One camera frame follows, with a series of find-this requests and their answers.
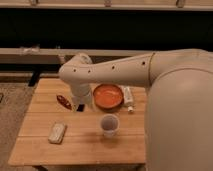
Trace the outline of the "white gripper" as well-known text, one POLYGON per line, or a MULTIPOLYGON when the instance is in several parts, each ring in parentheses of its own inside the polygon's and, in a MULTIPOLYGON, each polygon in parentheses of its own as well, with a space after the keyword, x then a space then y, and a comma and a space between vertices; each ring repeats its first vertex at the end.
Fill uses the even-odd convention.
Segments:
POLYGON ((70 86, 74 110, 83 112, 85 105, 92 108, 92 90, 89 84, 72 84, 70 86))

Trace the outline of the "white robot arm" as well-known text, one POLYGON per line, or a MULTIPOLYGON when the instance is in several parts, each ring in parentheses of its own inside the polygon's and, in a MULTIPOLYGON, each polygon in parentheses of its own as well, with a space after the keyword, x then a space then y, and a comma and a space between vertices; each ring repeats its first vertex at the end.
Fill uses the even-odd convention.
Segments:
POLYGON ((73 102, 89 102, 92 83, 144 87, 147 171, 213 171, 213 52, 158 51, 94 64, 80 53, 59 77, 73 102))

